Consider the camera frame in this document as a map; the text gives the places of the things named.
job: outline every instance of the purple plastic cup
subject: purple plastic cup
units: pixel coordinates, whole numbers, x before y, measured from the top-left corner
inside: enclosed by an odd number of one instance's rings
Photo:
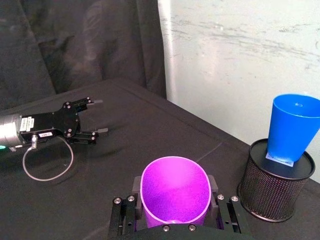
[[[148,228],[162,224],[203,225],[211,187],[199,164],[180,156],[166,156],[144,169],[140,194]]]

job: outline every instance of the cup rim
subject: cup rim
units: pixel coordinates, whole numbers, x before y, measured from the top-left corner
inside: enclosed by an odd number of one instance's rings
[[[145,173],[146,173],[146,170],[148,169],[148,167],[151,165],[151,164],[154,164],[155,162],[158,162],[158,161],[161,161],[161,160],[164,160],[164,159],[168,159],[168,158],[178,158],[178,159],[183,159],[183,160],[187,160],[189,162],[191,162],[192,164],[196,165],[197,167],[199,167],[199,169],[203,172],[204,176],[205,176],[205,179],[208,183],[208,189],[209,189],[209,196],[208,196],[208,202],[206,203],[206,206],[204,208],[204,210],[201,212],[201,214],[199,214],[197,217],[187,221],[187,222],[184,222],[184,224],[190,224],[190,223],[193,223],[195,221],[197,221],[199,218],[201,218],[208,210],[208,207],[210,205],[210,202],[211,202],[211,185],[210,185],[210,181],[209,181],[209,178],[208,178],[208,175],[207,173],[205,172],[205,170],[198,164],[196,163],[195,161],[192,161],[191,159],[188,159],[188,158],[185,158],[185,157],[182,157],[182,156],[164,156],[164,157],[160,157],[156,160],[153,160],[152,162],[150,162],[146,167],[145,169],[143,170],[143,173],[142,173],[142,176],[141,176],[141,182],[140,182],[140,195],[141,195],[141,201],[142,201],[142,205],[143,207],[145,208],[145,210],[148,212],[148,214],[155,220],[163,223],[163,224],[171,224],[171,222],[168,222],[168,221],[164,221],[160,218],[158,218],[157,216],[155,216],[149,209],[148,207],[146,206],[145,204],[145,200],[144,200],[144,195],[143,195],[143,188],[142,188],[142,184],[143,184],[143,180],[144,180],[144,176],[145,176]]]
[[[316,97],[313,97],[313,96],[309,96],[309,95],[303,95],[303,94],[296,94],[296,93],[285,93],[285,94],[281,94],[281,95],[278,95],[276,96],[274,99],[273,99],[273,105],[279,109],[280,111],[286,113],[286,114],[289,114],[291,116],[295,116],[295,117],[299,117],[299,118],[305,118],[305,119],[320,119],[320,113],[319,113],[319,116],[303,116],[303,115],[298,115],[298,114],[293,114],[291,112],[288,112],[284,109],[282,109],[281,107],[279,107],[277,104],[276,104],[276,99],[278,98],[281,98],[281,97],[284,97],[284,96],[299,96],[299,97],[306,97],[306,98],[310,98],[310,99],[313,99],[313,100],[316,100],[317,102],[319,102],[320,104],[320,100]]]

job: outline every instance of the silver cylindrical motor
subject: silver cylindrical motor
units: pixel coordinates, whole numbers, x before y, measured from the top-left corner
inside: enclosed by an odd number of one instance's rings
[[[21,121],[19,114],[0,116],[0,146],[11,148],[23,144],[19,134]]]

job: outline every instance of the cable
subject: cable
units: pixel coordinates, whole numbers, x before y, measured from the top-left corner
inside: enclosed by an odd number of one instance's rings
[[[71,146],[67,143],[67,141],[66,141],[64,138],[62,138],[62,137],[60,137],[60,136],[58,136],[58,138],[60,138],[60,139],[67,145],[67,147],[68,147],[69,150],[70,150],[70,153],[71,153],[71,161],[70,161],[69,166],[68,166],[62,173],[60,173],[60,174],[57,175],[57,176],[51,177],[51,178],[41,179],[41,178],[34,177],[34,176],[32,176],[32,175],[28,172],[28,170],[27,170],[27,168],[26,168],[26,157],[27,157],[27,154],[32,150],[32,148],[29,147],[29,148],[27,149],[27,151],[26,151],[26,152],[24,153],[24,155],[23,155],[23,158],[22,158],[22,166],[23,166],[23,170],[25,171],[25,173],[26,173],[30,178],[32,178],[33,180],[40,181],[40,182],[52,181],[52,180],[54,180],[54,179],[57,179],[57,178],[61,177],[63,174],[65,174],[65,173],[70,169],[71,165],[73,164],[73,162],[74,162],[74,151],[72,150]]]

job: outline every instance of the textured wall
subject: textured wall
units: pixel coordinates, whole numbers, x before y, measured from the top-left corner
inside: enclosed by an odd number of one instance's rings
[[[320,99],[316,0],[159,0],[170,101],[240,140],[268,137],[272,101]],[[319,170],[320,132],[308,147]]]

